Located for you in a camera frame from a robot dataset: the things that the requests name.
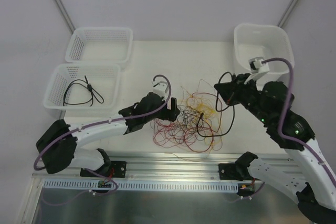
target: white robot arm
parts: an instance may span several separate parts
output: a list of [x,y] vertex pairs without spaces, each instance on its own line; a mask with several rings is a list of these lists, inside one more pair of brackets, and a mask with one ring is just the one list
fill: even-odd
[[[164,78],[165,82],[156,81],[157,77]],[[67,167],[77,167],[82,168],[81,176],[92,176],[88,173],[90,170],[108,177],[113,172],[113,164],[105,151],[86,150],[82,147],[106,137],[135,132],[155,118],[175,121],[180,111],[176,98],[171,98],[171,108],[168,109],[170,97],[171,85],[168,79],[157,75],[153,79],[153,92],[110,118],[85,125],[67,124],[63,119],[57,120],[36,143],[39,156],[34,162],[34,169],[46,169],[48,173],[54,174]],[[37,167],[40,159],[44,167]]]
[[[290,69],[288,88],[275,81],[258,91],[256,80],[269,71],[267,63],[276,60],[286,63]],[[237,180],[260,179],[291,198],[311,221],[336,223],[336,176],[323,157],[308,122],[290,110],[294,100],[290,63],[281,58],[256,58],[249,63],[252,74],[233,76],[231,82],[215,84],[215,89],[228,106],[241,104],[263,123],[267,134],[296,162],[307,181],[271,167],[250,152],[224,169],[224,174]]]

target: tangled wire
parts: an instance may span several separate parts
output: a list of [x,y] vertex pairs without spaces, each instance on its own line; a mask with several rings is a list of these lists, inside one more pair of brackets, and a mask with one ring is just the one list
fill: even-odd
[[[171,148],[174,146],[187,148],[196,153],[210,152],[211,150],[218,151],[222,148],[223,142],[221,137],[201,137],[202,135],[221,134],[222,113],[216,113],[214,102],[211,98],[216,98],[216,95],[197,91],[189,93],[183,87],[183,94],[187,94],[186,99],[182,99],[178,109],[180,114],[175,122],[163,121],[155,119],[151,126],[154,129],[154,143],[163,148]],[[222,109],[222,102],[219,100],[219,106]],[[196,142],[203,142],[206,147],[204,150],[195,150],[192,145]]]

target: white basket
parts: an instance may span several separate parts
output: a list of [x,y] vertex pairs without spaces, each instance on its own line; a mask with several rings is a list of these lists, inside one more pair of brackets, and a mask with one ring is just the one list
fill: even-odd
[[117,27],[82,27],[73,32],[65,60],[109,61],[125,68],[130,59],[133,31]]
[[[274,57],[289,60],[294,67],[294,56],[286,32],[277,26],[240,24],[234,31],[235,73],[250,72],[249,59]],[[269,81],[276,81],[284,73],[288,73],[286,64],[282,62],[270,62],[270,71],[257,82],[264,85]]]
[[[63,96],[70,82],[87,77],[92,87],[104,98],[100,104],[94,100],[82,105],[63,105]],[[120,82],[120,67],[112,63],[86,62],[59,65],[51,76],[43,105],[48,109],[59,110],[106,110],[111,109],[117,98]],[[81,85],[73,85],[67,92],[67,103],[86,102],[91,98],[90,92]]]

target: white table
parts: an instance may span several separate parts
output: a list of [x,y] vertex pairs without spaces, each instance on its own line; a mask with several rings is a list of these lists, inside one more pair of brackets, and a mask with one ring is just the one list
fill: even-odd
[[[122,72],[118,101],[113,111],[79,113],[67,111],[67,123],[89,122],[96,117],[109,116],[120,109],[139,102],[152,91],[152,78],[164,74],[172,84],[172,96],[182,98],[181,86],[195,91],[200,79],[210,84],[218,82],[225,71],[233,71],[233,44],[227,42],[187,42],[187,41],[134,41],[131,61]],[[222,81],[229,81],[226,76]],[[209,90],[206,85],[201,88]],[[231,108],[223,113],[223,131],[228,128]],[[113,152],[131,153],[189,153],[187,149],[173,147],[165,149],[153,143],[153,130],[149,125],[136,133],[96,141],[86,148],[103,148]],[[205,149],[200,143],[197,147]],[[244,153],[256,154],[285,153],[266,134],[263,125],[241,105],[236,106],[236,119],[230,133],[223,137],[223,147],[212,154]]]

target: black clamp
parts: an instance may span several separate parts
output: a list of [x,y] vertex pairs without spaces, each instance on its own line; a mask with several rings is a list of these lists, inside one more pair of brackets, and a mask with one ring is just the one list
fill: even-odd
[[256,154],[246,152],[233,164],[218,164],[220,180],[253,180],[247,168],[250,166],[250,163],[257,158],[258,156]]
[[[141,99],[140,102],[135,103],[134,105],[120,110],[118,113],[123,117],[132,116],[132,115],[142,115],[148,112],[154,111],[159,108],[164,101],[159,95],[149,92],[147,96]],[[138,131],[143,128],[143,126],[150,122],[153,119],[169,120],[174,122],[178,115],[180,114],[179,109],[177,108],[176,98],[171,98],[171,108],[168,109],[166,104],[161,110],[156,113],[150,114],[148,116],[143,116],[141,118],[127,119],[126,125],[128,126],[125,134]]]

